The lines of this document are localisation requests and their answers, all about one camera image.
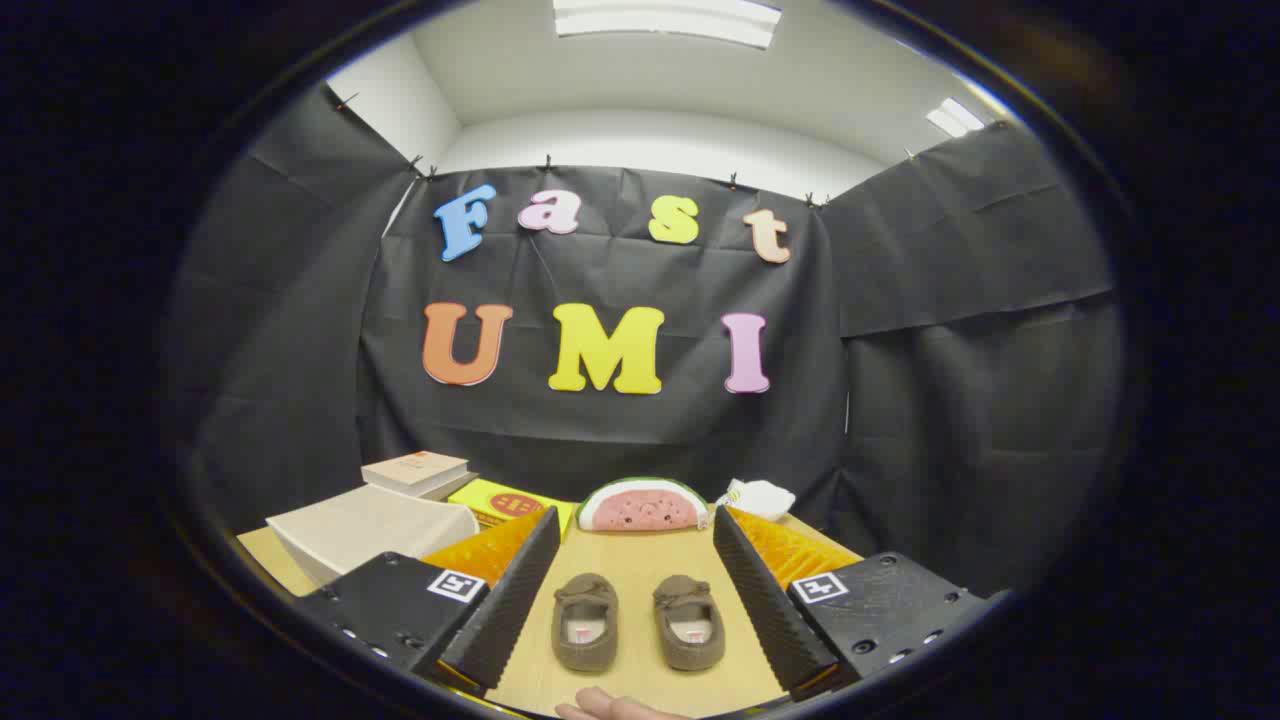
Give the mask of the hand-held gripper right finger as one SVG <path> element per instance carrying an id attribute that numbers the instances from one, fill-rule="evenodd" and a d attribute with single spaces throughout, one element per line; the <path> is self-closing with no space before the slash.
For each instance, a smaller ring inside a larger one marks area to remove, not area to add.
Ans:
<path id="1" fill-rule="evenodd" d="M 995 603 L 895 552 L 855 559 L 732 507 L 714 547 L 780 685 L 796 700 L 942 647 Z"/>

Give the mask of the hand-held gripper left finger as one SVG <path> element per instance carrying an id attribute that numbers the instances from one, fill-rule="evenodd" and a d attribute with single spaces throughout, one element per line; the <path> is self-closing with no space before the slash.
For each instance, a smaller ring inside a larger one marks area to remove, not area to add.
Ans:
<path id="1" fill-rule="evenodd" d="M 558 510 L 541 509 L 425 559 L 380 553 L 300 607 L 353 648 L 481 697 L 499 684 L 559 547 Z"/>

